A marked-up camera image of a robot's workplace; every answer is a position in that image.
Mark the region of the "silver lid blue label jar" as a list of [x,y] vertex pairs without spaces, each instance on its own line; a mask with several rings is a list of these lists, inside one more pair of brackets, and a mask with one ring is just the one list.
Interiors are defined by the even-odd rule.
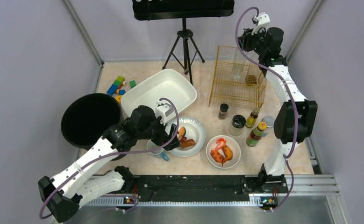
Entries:
[[273,132],[275,118],[272,116],[264,116],[261,121],[266,123],[266,125],[267,125],[267,128],[264,130],[264,134],[263,134],[263,138],[264,138],[268,134]]

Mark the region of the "red sauce bottle yellow cap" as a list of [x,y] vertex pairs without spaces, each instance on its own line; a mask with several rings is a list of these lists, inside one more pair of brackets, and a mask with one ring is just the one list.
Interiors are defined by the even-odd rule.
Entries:
[[257,127],[255,127],[246,139],[246,144],[249,147],[255,147],[258,142],[262,139],[264,131],[267,128],[267,124],[261,121]]

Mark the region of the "glass bottle brown liquid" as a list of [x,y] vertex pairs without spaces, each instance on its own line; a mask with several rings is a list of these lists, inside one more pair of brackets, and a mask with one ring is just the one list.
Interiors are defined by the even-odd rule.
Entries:
[[[251,52],[247,52],[247,56],[254,60],[255,62],[259,62],[259,56],[257,53],[251,51]],[[254,63],[248,61],[248,68],[247,68],[247,74],[245,77],[245,83],[248,86],[252,86],[252,85],[257,85],[258,84],[258,80],[261,74],[261,70],[260,67],[255,65]]]

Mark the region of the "small yellow oil bottle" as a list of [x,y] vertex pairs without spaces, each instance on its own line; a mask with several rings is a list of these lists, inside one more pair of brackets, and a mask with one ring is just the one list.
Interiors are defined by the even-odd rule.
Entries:
[[258,115],[260,113],[260,108],[256,107],[252,110],[252,112],[250,113],[249,117],[246,120],[245,126],[247,128],[252,128],[258,118]]

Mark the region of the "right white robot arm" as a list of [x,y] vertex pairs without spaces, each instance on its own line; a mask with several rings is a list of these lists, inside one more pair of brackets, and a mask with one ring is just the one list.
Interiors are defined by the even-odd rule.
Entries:
[[237,47],[244,57],[251,51],[258,54],[258,60],[250,59],[250,62],[260,68],[281,104],[273,128],[277,141],[271,155],[262,164],[257,180],[245,187],[248,192],[286,191],[288,160],[295,148],[311,136],[318,111],[316,101],[308,100],[289,74],[287,61],[280,53],[283,35],[280,28],[248,28],[236,37]]

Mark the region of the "clear glass oil bottle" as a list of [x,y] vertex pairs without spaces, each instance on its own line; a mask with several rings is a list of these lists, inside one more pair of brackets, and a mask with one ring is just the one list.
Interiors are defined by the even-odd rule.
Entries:
[[241,54],[238,48],[235,48],[231,59],[232,69],[231,69],[231,78],[234,82],[242,82],[242,78],[244,77],[244,69],[246,64],[245,57]]

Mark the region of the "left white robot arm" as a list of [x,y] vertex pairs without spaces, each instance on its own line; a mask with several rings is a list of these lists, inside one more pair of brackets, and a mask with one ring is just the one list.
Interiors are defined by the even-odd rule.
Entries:
[[179,119],[176,106],[170,100],[160,98],[155,109],[140,105],[123,122],[110,126],[88,152],[68,168],[39,180],[43,201],[39,218],[52,217],[63,223],[89,201],[123,189],[128,182],[124,172],[111,171],[97,181],[90,178],[109,161],[124,155],[179,147],[179,122],[170,124],[172,119]]

